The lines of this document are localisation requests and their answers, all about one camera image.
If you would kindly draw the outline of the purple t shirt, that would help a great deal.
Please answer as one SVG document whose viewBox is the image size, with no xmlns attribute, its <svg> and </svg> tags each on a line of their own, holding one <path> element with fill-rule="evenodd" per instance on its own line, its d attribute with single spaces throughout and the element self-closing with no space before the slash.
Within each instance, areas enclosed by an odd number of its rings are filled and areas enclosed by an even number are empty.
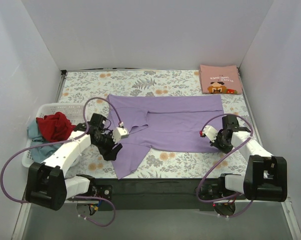
<svg viewBox="0 0 301 240">
<path fill-rule="evenodd" d="M 217 153 L 207 138 L 200 136 L 203 125 L 220 130 L 224 113 L 220 95 L 206 96 L 116 96 L 108 114 L 112 127 L 124 123 L 129 136 L 112 165 L 118 179 L 137 170 L 150 149 L 164 152 Z"/>
</svg>

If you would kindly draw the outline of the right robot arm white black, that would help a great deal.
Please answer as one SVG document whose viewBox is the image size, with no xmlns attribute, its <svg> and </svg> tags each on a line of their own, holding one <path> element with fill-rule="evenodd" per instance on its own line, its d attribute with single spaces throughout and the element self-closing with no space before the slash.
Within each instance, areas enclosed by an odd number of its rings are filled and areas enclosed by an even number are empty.
<svg viewBox="0 0 301 240">
<path fill-rule="evenodd" d="M 244 175 L 223 173 L 209 179 L 205 174 L 195 192 L 205 203 L 233 199 L 239 195 L 251 201 L 284 202 L 288 196 L 287 161 L 265 150 L 254 138 L 251 126 L 240 126 L 235 114 L 221 114 L 222 128 L 207 121 L 199 132 L 212 147 L 225 155 L 223 162 L 239 152 L 247 162 Z"/>
</svg>

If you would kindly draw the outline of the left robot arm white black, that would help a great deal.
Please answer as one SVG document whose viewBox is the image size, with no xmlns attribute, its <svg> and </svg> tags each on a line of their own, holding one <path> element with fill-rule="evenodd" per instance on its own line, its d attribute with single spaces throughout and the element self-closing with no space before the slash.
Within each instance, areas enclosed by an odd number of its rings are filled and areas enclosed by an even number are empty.
<svg viewBox="0 0 301 240">
<path fill-rule="evenodd" d="M 66 173 L 91 145 L 98 148 L 104 160 L 116 160 L 123 147 L 120 141 L 129 136 L 129 131 L 123 122 L 113 130 L 108 129 L 106 121 L 106 117 L 94 113 L 90 121 L 75 126 L 55 153 L 41 163 L 32 163 L 28 168 L 25 200 L 57 211 L 70 198 L 97 196 L 98 188 L 92 176 L 80 174 L 66 178 Z"/>
</svg>

